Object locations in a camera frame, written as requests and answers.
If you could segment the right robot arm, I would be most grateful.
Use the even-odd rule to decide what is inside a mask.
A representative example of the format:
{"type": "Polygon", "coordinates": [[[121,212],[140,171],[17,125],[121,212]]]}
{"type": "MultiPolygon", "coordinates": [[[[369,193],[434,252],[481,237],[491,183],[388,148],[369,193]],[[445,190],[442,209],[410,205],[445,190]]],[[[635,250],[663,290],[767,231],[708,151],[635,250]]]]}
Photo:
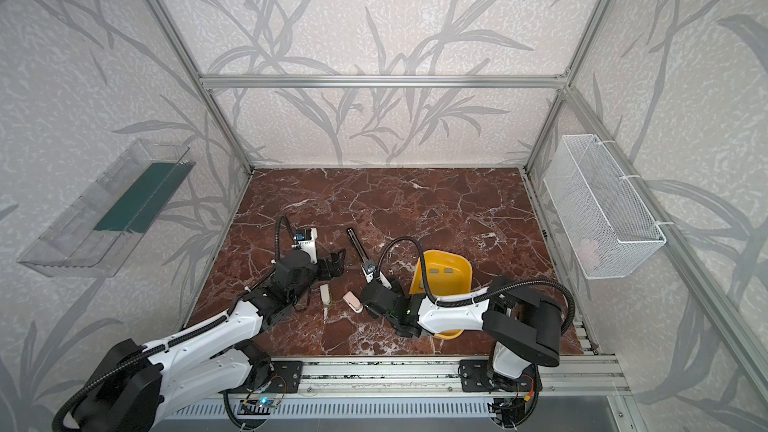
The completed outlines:
{"type": "Polygon", "coordinates": [[[475,292],[442,297],[406,296],[373,280],[364,287],[361,303],[401,337],[453,330],[486,333],[494,339],[486,377],[468,388],[513,391],[522,384],[528,400],[541,390],[539,369],[560,364],[561,337],[575,316],[570,290],[543,279],[513,282],[498,277],[475,292]]]}

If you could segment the beige white stapler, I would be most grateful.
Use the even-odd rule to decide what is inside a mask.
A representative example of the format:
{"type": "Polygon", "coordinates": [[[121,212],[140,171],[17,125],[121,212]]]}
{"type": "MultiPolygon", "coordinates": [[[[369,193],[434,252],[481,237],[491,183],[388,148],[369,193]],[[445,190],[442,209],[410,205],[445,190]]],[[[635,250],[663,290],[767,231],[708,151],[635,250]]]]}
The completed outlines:
{"type": "Polygon", "coordinates": [[[330,288],[328,284],[322,284],[320,286],[321,301],[324,306],[330,306],[332,303],[330,288]]]}

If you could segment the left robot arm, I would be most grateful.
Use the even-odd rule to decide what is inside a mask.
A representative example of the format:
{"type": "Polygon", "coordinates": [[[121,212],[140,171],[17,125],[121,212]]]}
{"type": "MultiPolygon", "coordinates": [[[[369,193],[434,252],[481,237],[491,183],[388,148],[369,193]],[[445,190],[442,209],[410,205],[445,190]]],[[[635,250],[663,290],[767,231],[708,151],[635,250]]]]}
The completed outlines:
{"type": "Polygon", "coordinates": [[[53,430],[68,430],[65,420],[72,418],[74,431],[149,431],[211,394],[266,379],[270,360],[254,337],[295,311],[315,283],[341,276],[345,256],[339,251],[313,260],[293,250],[219,314],[142,345],[116,344],[56,412],[53,430]]]}

